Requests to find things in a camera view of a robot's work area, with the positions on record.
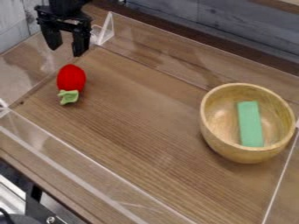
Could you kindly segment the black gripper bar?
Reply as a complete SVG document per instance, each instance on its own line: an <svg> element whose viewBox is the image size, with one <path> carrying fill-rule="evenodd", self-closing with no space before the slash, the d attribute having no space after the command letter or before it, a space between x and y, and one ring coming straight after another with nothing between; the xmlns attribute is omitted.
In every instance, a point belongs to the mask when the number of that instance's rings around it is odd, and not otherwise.
<svg viewBox="0 0 299 224"><path fill-rule="evenodd" d="M92 17L83 12L82 5L36 5L38 24L42 27L48 47L55 51L62 46L62 31L72 32L79 26L90 26ZM90 30L72 33L72 52L79 57L90 49Z"/></svg>

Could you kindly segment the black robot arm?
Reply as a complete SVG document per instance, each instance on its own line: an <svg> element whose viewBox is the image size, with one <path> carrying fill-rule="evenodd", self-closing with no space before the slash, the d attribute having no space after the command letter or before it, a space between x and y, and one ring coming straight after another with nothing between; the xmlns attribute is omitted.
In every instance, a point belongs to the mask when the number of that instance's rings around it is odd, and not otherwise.
<svg viewBox="0 0 299 224"><path fill-rule="evenodd" d="M63 44L62 32L72 34L72 53L79 57L90 49L92 17L82 11L91 0L50 0L36 5L38 24L48 47L55 51Z"/></svg>

